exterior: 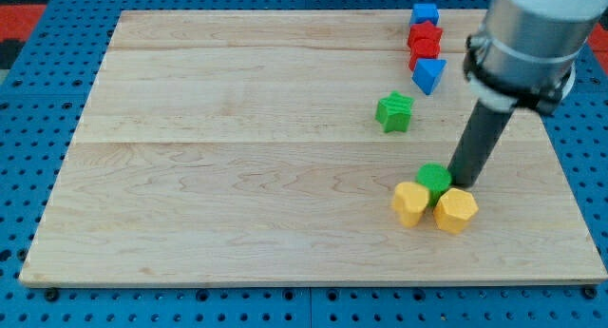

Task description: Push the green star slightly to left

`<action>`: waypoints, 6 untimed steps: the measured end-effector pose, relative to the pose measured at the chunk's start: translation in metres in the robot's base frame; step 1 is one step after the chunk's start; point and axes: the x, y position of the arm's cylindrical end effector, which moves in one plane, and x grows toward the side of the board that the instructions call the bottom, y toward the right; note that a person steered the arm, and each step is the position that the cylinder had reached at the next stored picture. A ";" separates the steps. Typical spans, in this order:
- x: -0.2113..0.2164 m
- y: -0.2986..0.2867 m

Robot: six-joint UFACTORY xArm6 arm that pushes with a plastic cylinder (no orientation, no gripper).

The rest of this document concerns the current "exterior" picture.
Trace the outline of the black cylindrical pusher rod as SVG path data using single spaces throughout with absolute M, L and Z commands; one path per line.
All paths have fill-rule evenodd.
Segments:
M 476 183 L 512 114 L 513 110 L 497 111 L 481 100 L 475 104 L 448 165 L 454 185 Z

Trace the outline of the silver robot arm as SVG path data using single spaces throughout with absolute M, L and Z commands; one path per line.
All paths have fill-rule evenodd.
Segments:
M 463 72 L 477 102 L 448 166 L 454 184 L 476 183 L 516 109 L 557 109 L 606 9 L 607 0 L 491 0 L 465 43 Z

